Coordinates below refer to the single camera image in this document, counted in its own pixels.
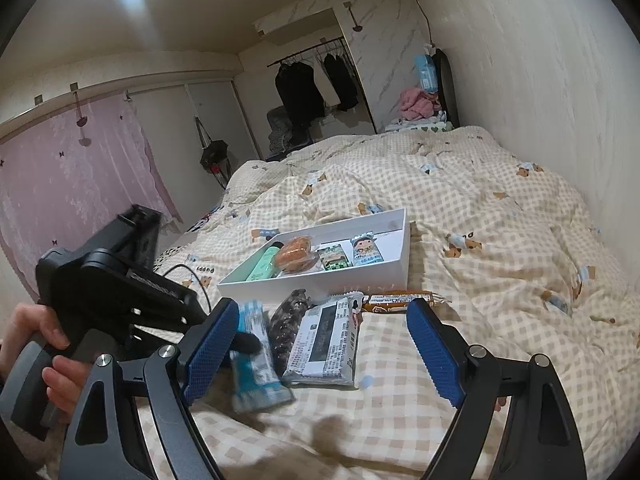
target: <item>checkered duvet cover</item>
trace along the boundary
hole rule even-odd
[[[332,137],[283,162],[248,162],[197,240],[165,253],[158,270],[209,262],[215,304],[216,283],[264,243],[252,230],[352,218],[362,205],[407,208],[409,288],[446,297],[437,314],[468,342],[498,357],[552,359],[589,478],[605,479],[640,430],[640,298],[578,192],[482,128]],[[228,480],[420,478],[454,410],[438,396],[404,315],[364,314],[355,384],[296,388],[290,405],[238,416],[222,370],[192,413]],[[159,477],[172,478],[147,406],[140,416]],[[506,410],[495,414],[474,478],[488,477],[505,420]]]

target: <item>packaged food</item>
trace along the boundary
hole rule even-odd
[[[280,248],[273,263],[279,270],[300,272],[311,268],[317,259],[318,254],[311,251],[311,236],[298,236]]]
[[[415,298],[424,298],[430,307],[434,307],[435,296],[441,300],[439,303],[445,301],[445,298],[433,294],[430,290],[390,290],[381,294],[365,296],[362,309],[365,312],[376,314],[406,312],[406,306]]]
[[[234,411],[255,412],[293,400],[291,390],[282,386],[273,369],[262,302],[253,300],[239,305],[238,308],[238,331],[254,334],[262,343],[262,349],[254,355],[229,352],[235,384],[231,399]]]
[[[334,296],[306,311],[283,382],[353,386],[358,313],[363,297],[361,292]]]
[[[373,233],[363,233],[351,239],[354,267],[383,262],[384,258],[373,241]]]
[[[340,244],[318,249],[318,257],[324,270],[346,269],[349,267],[349,260]]]
[[[274,242],[271,247],[268,247],[260,260],[258,260],[258,263],[255,264],[254,270],[251,271],[246,281],[256,282],[258,280],[268,280],[273,277],[273,273],[275,272],[273,259],[282,246],[282,243]]]
[[[269,322],[273,367],[278,377],[282,377],[287,369],[287,361],[296,340],[300,322],[306,311],[311,308],[311,300],[305,293],[304,288],[294,290],[278,307]]]

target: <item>cable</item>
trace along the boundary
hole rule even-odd
[[[433,39],[431,38],[431,23],[429,23],[429,19],[427,18],[426,13],[424,12],[424,10],[422,9],[422,6],[420,4],[419,0],[415,0],[415,3],[418,4],[418,8],[420,9],[420,12],[422,13],[422,15],[424,16],[424,19],[427,20],[427,27],[429,27],[429,43],[433,44]]]
[[[165,273],[162,275],[162,277],[163,277],[163,278],[166,278],[166,276],[167,276],[167,274],[168,274],[169,272],[172,272],[172,270],[175,270],[175,269],[179,269],[180,267],[184,267],[184,268],[185,268],[185,269],[187,269],[191,274],[193,274],[193,277],[196,279],[196,281],[198,282],[198,284],[201,286],[202,291],[204,292],[204,297],[205,297],[205,298],[206,298],[206,300],[207,300],[207,305],[209,306],[209,313],[211,314],[211,302],[209,301],[209,295],[207,294],[207,289],[206,289],[206,288],[204,288],[204,285],[203,285],[203,284],[202,284],[202,282],[200,281],[200,279],[199,279],[198,275],[194,272],[194,270],[193,270],[193,269],[191,269],[191,267],[188,267],[188,266],[186,266],[185,264],[177,264],[177,265],[174,265],[171,269],[169,269],[167,272],[165,272]]]

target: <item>pink curtain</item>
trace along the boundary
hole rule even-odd
[[[121,95],[62,112],[0,145],[0,234],[36,290],[35,266],[53,246],[77,249],[133,203],[171,220],[142,129]]]

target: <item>hand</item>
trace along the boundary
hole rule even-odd
[[[507,397],[498,397],[495,401],[494,412],[499,412],[507,405]]]
[[[55,311],[48,306],[19,304],[9,320],[2,348],[0,348],[0,375],[5,379],[18,355],[34,333],[40,332],[46,341],[64,350],[69,346]],[[44,368],[42,379],[47,384],[47,397],[60,410],[71,415],[91,365],[72,361],[62,356],[53,358],[52,367]]]

